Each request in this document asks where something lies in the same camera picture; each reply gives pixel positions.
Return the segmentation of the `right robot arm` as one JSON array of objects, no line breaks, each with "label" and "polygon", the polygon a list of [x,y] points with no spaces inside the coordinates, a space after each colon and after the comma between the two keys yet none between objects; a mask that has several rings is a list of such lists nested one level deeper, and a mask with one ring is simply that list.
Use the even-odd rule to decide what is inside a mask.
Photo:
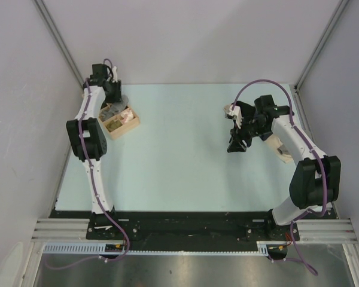
[{"label": "right robot arm", "polygon": [[238,101],[223,108],[233,121],[227,152],[245,152],[253,138],[271,145],[282,158],[294,161],[296,169],[289,185],[289,196],[272,209],[272,220],[264,224],[271,240],[285,234],[285,225],[305,213],[325,214],[328,203],[339,196],[341,162],[328,156],[295,122],[290,106],[278,106],[271,95],[260,96],[254,105]]}]

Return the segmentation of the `wooden compartment organizer box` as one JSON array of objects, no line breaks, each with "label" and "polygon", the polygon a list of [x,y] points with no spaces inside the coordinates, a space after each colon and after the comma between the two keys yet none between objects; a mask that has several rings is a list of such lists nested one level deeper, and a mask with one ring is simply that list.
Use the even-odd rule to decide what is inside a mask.
[{"label": "wooden compartment organizer box", "polygon": [[98,119],[113,140],[140,125],[137,113],[129,106],[116,114],[112,105],[107,104],[101,109]]}]

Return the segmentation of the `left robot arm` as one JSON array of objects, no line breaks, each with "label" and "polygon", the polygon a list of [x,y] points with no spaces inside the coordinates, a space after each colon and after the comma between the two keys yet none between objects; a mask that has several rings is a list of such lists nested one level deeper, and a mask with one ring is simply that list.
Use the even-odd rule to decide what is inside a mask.
[{"label": "left robot arm", "polygon": [[83,101],[78,114],[66,122],[72,152],[82,162],[89,181],[92,212],[111,212],[114,203],[103,183],[101,158],[107,153],[107,140],[98,120],[104,105],[122,101],[121,81],[106,63],[92,65],[92,74],[83,82]]}]

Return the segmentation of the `grey striped underwear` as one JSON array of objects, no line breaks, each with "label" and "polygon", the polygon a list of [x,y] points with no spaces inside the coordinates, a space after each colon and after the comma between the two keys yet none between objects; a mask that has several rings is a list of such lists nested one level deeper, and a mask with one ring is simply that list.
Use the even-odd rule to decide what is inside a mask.
[{"label": "grey striped underwear", "polygon": [[129,104],[129,98],[123,94],[121,96],[121,101],[113,103],[111,105],[111,109],[115,114],[119,114],[128,107],[128,104]]}]

